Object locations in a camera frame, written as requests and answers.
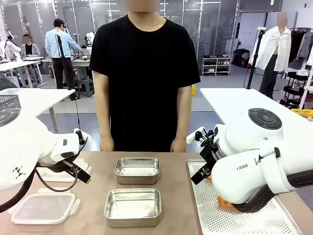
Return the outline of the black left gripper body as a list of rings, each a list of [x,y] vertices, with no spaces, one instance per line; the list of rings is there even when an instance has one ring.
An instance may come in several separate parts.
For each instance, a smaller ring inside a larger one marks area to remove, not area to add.
[[[74,162],[67,162],[65,160],[62,161],[65,169],[64,171],[70,175],[77,175],[80,171],[80,167],[76,165]]]

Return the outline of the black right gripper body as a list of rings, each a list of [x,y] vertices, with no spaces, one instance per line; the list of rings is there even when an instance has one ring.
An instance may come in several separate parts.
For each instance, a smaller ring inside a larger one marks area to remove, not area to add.
[[[213,162],[213,166],[218,161],[218,157],[216,155],[216,148],[211,144],[207,144],[203,150],[200,152],[200,156],[207,162]]]

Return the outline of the person's left hand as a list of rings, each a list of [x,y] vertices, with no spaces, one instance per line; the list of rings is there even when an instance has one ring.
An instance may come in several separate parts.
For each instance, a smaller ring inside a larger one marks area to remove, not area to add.
[[[175,138],[171,144],[170,152],[186,152],[186,140],[184,138]]]

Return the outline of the person's right hand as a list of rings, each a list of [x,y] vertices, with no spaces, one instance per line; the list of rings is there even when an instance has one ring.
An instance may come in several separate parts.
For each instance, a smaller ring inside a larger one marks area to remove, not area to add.
[[[111,135],[100,136],[100,150],[104,152],[114,151],[114,141]]]

